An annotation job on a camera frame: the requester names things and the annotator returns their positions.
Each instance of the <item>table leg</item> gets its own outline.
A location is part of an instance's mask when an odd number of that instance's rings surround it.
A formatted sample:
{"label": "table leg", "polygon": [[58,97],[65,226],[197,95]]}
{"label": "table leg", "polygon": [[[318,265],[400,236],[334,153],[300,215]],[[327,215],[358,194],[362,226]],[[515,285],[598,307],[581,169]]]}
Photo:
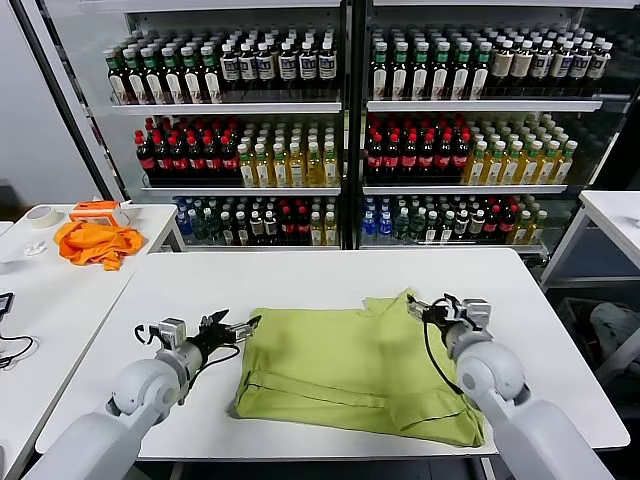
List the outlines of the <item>table leg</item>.
{"label": "table leg", "polygon": [[542,276],[540,277],[540,288],[542,288],[543,291],[546,291],[547,288],[549,288],[549,284],[551,283],[554,275],[557,274],[557,271],[562,267],[562,265],[564,265],[567,258],[569,258],[569,253],[573,250],[576,242],[580,240],[582,232],[587,228],[589,222],[590,220],[586,214],[586,209],[582,206],[567,229],[567,233],[562,237],[558,248],[556,248],[556,251],[553,253],[549,265],[547,265],[544,272],[542,272]]}

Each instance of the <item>shelf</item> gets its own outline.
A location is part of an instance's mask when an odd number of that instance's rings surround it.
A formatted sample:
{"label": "shelf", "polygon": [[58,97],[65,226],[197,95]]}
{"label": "shelf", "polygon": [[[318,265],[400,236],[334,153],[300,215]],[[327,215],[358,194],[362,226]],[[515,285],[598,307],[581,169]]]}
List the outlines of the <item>shelf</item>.
{"label": "shelf", "polygon": [[340,102],[283,103],[203,103],[183,105],[118,105],[111,111],[119,115],[227,115],[227,114],[289,114],[340,113]]}
{"label": "shelf", "polygon": [[257,8],[332,8],[341,0],[81,0],[82,13],[142,13]]}
{"label": "shelf", "polygon": [[244,188],[244,187],[143,187],[140,189],[150,196],[174,197],[337,197],[340,187],[323,188]]}
{"label": "shelf", "polygon": [[395,185],[362,187],[363,195],[523,195],[562,193],[567,185]]}
{"label": "shelf", "polygon": [[500,7],[577,7],[633,8],[638,0],[373,0],[374,7],[414,6],[500,6]]}
{"label": "shelf", "polygon": [[602,100],[370,100],[369,112],[594,112]]}

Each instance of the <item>folded green fabric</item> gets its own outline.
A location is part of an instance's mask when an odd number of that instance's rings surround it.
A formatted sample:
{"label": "folded green fabric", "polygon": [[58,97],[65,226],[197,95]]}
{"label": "folded green fabric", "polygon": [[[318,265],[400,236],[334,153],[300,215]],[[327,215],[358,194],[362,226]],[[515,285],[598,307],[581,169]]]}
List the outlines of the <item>folded green fabric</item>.
{"label": "folded green fabric", "polygon": [[[483,417],[433,367],[408,292],[367,298],[366,310],[255,310],[262,319],[245,348],[237,414],[482,445]],[[455,381],[433,325],[429,342]]]}

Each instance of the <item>dark bottle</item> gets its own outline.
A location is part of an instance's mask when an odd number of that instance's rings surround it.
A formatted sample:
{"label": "dark bottle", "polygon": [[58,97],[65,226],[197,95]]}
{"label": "dark bottle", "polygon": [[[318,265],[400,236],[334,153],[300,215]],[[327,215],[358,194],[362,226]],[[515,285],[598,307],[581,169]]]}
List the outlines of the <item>dark bottle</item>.
{"label": "dark bottle", "polygon": [[392,133],[382,161],[384,175],[392,176],[394,174],[398,166],[399,157],[400,147],[398,146],[398,135]]}
{"label": "dark bottle", "polygon": [[202,65],[198,68],[198,78],[205,93],[205,100],[211,103],[222,102],[220,93],[220,71],[218,70],[218,59],[212,47],[204,46],[200,49],[202,55]]}
{"label": "dark bottle", "polygon": [[240,61],[228,43],[222,46],[222,58],[220,59],[222,78],[226,90],[239,90],[242,88],[240,80]]}
{"label": "dark bottle", "polygon": [[410,133],[409,138],[407,139],[407,143],[404,146],[404,150],[402,152],[402,158],[400,163],[401,175],[413,175],[416,170],[416,158],[417,158],[417,148],[416,148],[416,134]]}
{"label": "dark bottle", "polygon": [[498,226],[498,219],[500,218],[500,205],[493,205],[491,212],[487,215],[482,226],[482,238],[487,240],[493,239],[496,234],[496,227]]}
{"label": "dark bottle", "polygon": [[379,176],[382,174],[382,135],[376,133],[373,136],[373,143],[367,155],[367,165],[369,165],[369,175]]}
{"label": "dark bottle", "polygon": [[171,100],[176,104],[189,103],[188,88],[184,80],[182,67],[178,64],[173,48],[163,48],[162,57],[165,65],[165,80],[169,87]]}
{"label": "dark bottle", "polygon": [[447,77],[447,95],[451,100],[462,100],[464,89],[469,77],[469,55],[471,54],[471,42],[460,42],[456,60],[449,69]]}
{"label": "dark bottle", "polygon": [[258,51],[260,53],[256,57],[256,66],[258,67],[260,88],[263,90],[273,90],[276,87],[276,66],[273,63],[273,57],[265,42],[258,44]]}

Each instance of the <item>white tabletop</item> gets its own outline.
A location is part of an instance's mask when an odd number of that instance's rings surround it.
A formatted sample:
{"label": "white tabletop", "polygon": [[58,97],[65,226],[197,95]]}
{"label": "white tabletop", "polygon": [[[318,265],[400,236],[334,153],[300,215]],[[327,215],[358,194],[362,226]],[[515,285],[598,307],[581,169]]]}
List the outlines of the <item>white tabletop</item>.
{"label": "white tabletop", "polygon": [[[411,286],[420,298],[448,292],[491,302],[490,331],[513,348],[528,383],[558,404],[594,448],[629,442],[607,400],[535,281],[510,249],[154,254],[145,258],[40,435],[45,452],[79,415],[108,400],[114,379],[155,348],[133,336],[138,323],[166,317],[197,333],[204,314],[230,308],[228,323],[246,321],[256,307],[359,308],[366,296],[396,296]],[[284,460],[391,458],[495,453],[328,427],[229,416],[241,358],[203,373],[183,407],[151,429],[145,460]]]}
{"label": "white tabletop", "polygon": [[[71,205],[56,205],[68,212]],[[34,230],[23,217],[0,237],[0,294],[13,292],[11,311],[0,321],[4,336],[30,335],[38,342],[28,358],[0,370],[0,478],[16,478],[37,435],[87,345],[102,325],[140,260],[158,248],[174,222],[173,205],[130,206],[131,225],[144,237],[142,249],[126,257],[117,272],[102,265],[75,266],[58,254],[53,236],[66,214],[49,228]],[[26,257],[24,247],[44,240],[47,249]],[[1,354],[22,343],[0,343]]]}
{"label": "white tabletop", "polygon": [[640,268],[640,192],[583,190],[588,217]]}

